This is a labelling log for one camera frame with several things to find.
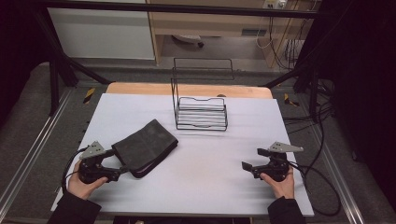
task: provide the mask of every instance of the black pouch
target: black pouch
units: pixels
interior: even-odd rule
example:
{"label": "black pouch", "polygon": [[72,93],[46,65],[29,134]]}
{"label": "black pouch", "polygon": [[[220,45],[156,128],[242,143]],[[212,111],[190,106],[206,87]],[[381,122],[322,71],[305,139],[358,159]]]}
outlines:
{"label": "black pouch", "polygon": [[154,119],[111,147],[132,175],[141,178],[163,161],[177,143],[177,139]]}

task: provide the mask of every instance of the white table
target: white table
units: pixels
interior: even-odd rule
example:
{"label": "white table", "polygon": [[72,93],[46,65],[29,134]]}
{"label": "white table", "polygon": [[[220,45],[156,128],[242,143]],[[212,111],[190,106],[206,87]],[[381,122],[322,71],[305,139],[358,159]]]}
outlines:
{"label": "white table", "polygon": [[[275,197],[269,186],[244,171],[241,161],[268,163],[257,154],[275,141],[289,144],[276,100],[225,98],[226,132],[177,130],[172,96],[106,93],[94,112],[80,147],[99,141],[105,149],[152,119],[179,141],[147,176],[127,173],[97,189],[90,200],[102,213],[122,216],[259,217]],[[288,159],[295,161],[288,153]],[[105,167],[119,168],[114,156]],[[294,172],[295,197],[304,216],[313,216],[302,178]],[[62,196],[60,193],[51,210]]]}

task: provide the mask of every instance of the person's right hand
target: person's right hand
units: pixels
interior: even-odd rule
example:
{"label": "person's right hand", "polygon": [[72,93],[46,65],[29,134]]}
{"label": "person's right hand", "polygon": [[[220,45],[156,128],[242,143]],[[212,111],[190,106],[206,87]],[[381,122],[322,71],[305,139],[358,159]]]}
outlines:
{"label": "person's right hand", "polygon": [[260,177],[271,186],[277,199],[281,197],[285,197],[286,199],[294,198],[294,177],[293,168],[291,166],[286,178],[281,182],[276,182],[271,176],[265,173],[261,173]]}
{"label": "person's right hand", "polygon": [[98,189],[107,182],[107,177],[97,179],[91,184],[85,184],[78,178],[78,167],[81,161],[78,161],[74,167],[74,171],[69,180],[69,188],[67,191],[79,197],[80,199],[87,200],[95,189]]}

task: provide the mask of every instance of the wire file holder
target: wire file holder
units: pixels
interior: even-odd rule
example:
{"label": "wire file holder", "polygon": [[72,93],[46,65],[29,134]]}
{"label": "wire file holder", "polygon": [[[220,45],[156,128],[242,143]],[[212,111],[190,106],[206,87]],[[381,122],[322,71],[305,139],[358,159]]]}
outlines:
{"label": "wire file holder", "polygon": [[[183,63],[196,66],[183,66]],[[194,73],[199,77],[180,77],[181,74]],[[220,77],[205,77],[218,74]],[[175,58],[171,78],[175,122],[178,130],[226,131],[228,127],[227,106],[222,97],[180,96],[179,81],[189,80],[219,81],[234,80],[233,62],[230,59]]]}

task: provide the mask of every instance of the wire rack frame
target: wire rack frame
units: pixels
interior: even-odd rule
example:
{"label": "wire rack frame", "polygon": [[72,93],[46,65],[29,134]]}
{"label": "wire rack frame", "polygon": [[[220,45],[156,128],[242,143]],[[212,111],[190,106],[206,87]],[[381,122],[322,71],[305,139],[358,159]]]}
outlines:
{"label": "wire rack frame", "polygon": [[[177,66],[178,60],[194,60],[197,61],[223,61],[228,62],[227,67],[190,67],[190,66]],[[204,78],[204,77],[178,77],[180,70],[193,70],[193,71],[226,71],[230,75],[226,78]],[[196,130],[196,131],[226,131],[228,127],[227,119],[227,106],[224,98],[211,97],[211,98],[195,98],[179,96],[178,81],[179,80],[234,80],[233,76],[233,62],[230,59],[206,59],[206,58],[175,58],[173,67],[173,77],[171,78],[172,96],[175,112],[175,122],[178,130]]]}

